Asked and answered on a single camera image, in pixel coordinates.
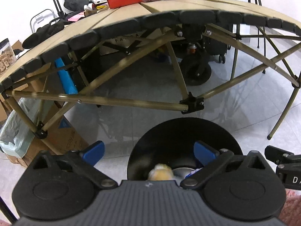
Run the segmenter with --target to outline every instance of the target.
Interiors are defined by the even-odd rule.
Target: yellow object
[[[171,168],[165,164],[157,164],[153,170],[148,174],[148,180],[173,180],[174,175]]]
[[[100,10],[100,9],[105,8],[106,6],[107,6],[107,5],[99,5],[99,6],[96,7],[96,9]]]

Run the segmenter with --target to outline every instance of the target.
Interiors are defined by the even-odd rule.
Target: black fabric
[[[64,25],[70,25],[72,23],[74,23],[74,21],[68,21],[68,19],[60,19],[59,22],[62,22]]]
[[[20,52],[22,52],[21,49],[14,49],[13,51],[14,51],[14,54],[15,54],[16,56],[17,56]]]
[[[36,33],[33,33],[27,39],[25,39],[22,47],[24,49],[31,49],[63,29],[64,23],[62,21],[59,21],[53,25],[47,24],[41,28],[38,28]]]
[[[64,7],[70,11],[83,12],[84,6],[93,3],[91,0],[65,0]]]
[[[224,18],[224,21],[227,21],[227,14],[224,14],[223,16],[219,16],[220,14],[218,14],[219,20],[221,18]],[[233,24],[228,24],[228,23],[215,23],[216,25],[228,30],[228,31],[233,31]],[[206,51],[210,54],[210,55],[225,55],[225,53],[227,52],[228,49],[228,45],[226,45],[225,43],[222,43],[220,41],[214,40],[212,38],[209,37],[204,37],[204,42],[205,42],[205,49]]]

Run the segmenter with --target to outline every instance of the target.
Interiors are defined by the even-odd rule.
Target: white tile floor
[[[280,51],[290,47],[285,41],[273,41]],[[249,44],[263,53],[262,40],[260,49],[256,48],[257,39],[252,39]],[[229,80],[233,55],[234,49],[231,49],[226,55],[226,64],[210,62],[212,75],[209,81],[202,86],[189,87],[189,91],[194,95],[199,95]],[[267,57],[272,58],[275,55],[275,51],[267,43]],[[294,73],[299,75],[301,52],[291,55],[287,61]],[[109,57],[102,63],[107,67],[112,64]],[[239,52],[235,75],[240,75],[259,64],[259,61]],[[206,100],[203,111],[189,114],[189,116],[214,121],[227,129],[237,139],[244,154],[251,149],[263,152],[267,145],[301,154],[301,94],[297,96],[293,108],[272,140],[266,139],[283,111],[292,90],[291,83],[272,69],[267,69],[265,75],[259,73]],[[178,102],[181,98],[171,66],[165,63],[155,63],[148,57],[139,60],[109,80],[97,90],[97,94],[168,102]],[[173,111],[110,106],[97,108],[94,105],[80,104],[71,109],[66,117],[89,143],[96,140],[105,142],[106,159],[99,161],[96,168],[120,182],[126,179],[128,156],[137,140],[155,125],[183,116]],[[23,171],[24,168],[11,164],[0,153],[0,195],[14,213],[16,211],[11,201],[11,192]],[[5,220],[2,214],[0,214],[0,219]]]

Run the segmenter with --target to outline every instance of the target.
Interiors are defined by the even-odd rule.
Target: blue foam block
[[[55,60],[55,65],[57,68],[65,66],[65,64],[61,58],[58,58],[57,60]],[[66,94],[77,94],[78,93],[77,88],[76,88],[68,71],[66,71],[64,69],[60,70],[58,72],[58,75],[61,79],[61,83],[63,85],[63,88],[64,88]]]
[[[197,158],[203,166],[206,166],[209,162],[216,159],[218,155],[218,151],[206,144],[200,143],[199,141],[195,142],[193,146],[193,152],[195,158]]]
[[[82,159],[94,166],[104,155],[104,143],[97,141],[83,151]]]

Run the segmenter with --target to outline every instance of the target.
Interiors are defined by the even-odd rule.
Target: floor tile
[[[239,143],[244,155],[250,150],[258,150],[264,155],[264,149],[268,145],[288,150],[295,154],[301,154],[300,140],[298,140],[294,131],[289,126],[287,122],[289,118],[284,120],[271,140],[266,138],[276,124],[279,116],[280,115],[276,115],[257,124],[231,132]],[[274,163],[269,162],[269,164],[274,170],[276,169]]]
[[[120,184],[127,179],[128,159],[129,156],[101,159],[94,167]]]
[[[273,41],[275,45],[279,48],[280,52],[283,52],[290,47],[290,45],[285,44],[285,42],[281,40],[274,39]],[[275,50],[269,44],[267,44],[267,54],[270,54],[270,56],[277,55]],[[287,57],[286,60],[294,74],[299,75],[301,71],[301,54],[295,53]],[[282,61],[278,62],[277,65],[288,73]],[[275,103],[278,110],[281,112],[284,110],[294,90],[290,81],[288,81],[283,76],[279,75],[278,72],[271,68],[267,68],[265,76],[261,77],[261,79],[258,81],[258,85],[265,92],[267,97],[269,97]],[[293,103],[293,106],[296,106],[300,103],[301,96],[300,94],[298,94]]]
[[[6,155],[0,151],[0,160],[8,160]]]
[[[175,118],[197,117],[196,113],[182,115],[178,111],[147,110],[133,108],[134,144],[154,126]]]
[[[251,80],[248,81],[206,99],[205,109],[197,112],[197,117],[213,121],[228,131],[235,131],[279,114],[262,89]]]
[[[65,114],[89,144],[105,143],[105,157],[129,155],[133,148],[131,107],[80,104]]]
[[[301,105],[295,106],[291,108],[285,117],[285,120],[289,124],[289,126],[294,131],[295,135],[297,136],[297,139],[301,143]]]
[[[18,214],[13,205],[11,193],[24,171],[25,168],[21,165],[0,159],[0,196],[16,217]],[[0,219],[7,221],[2,212],[0,212]]]

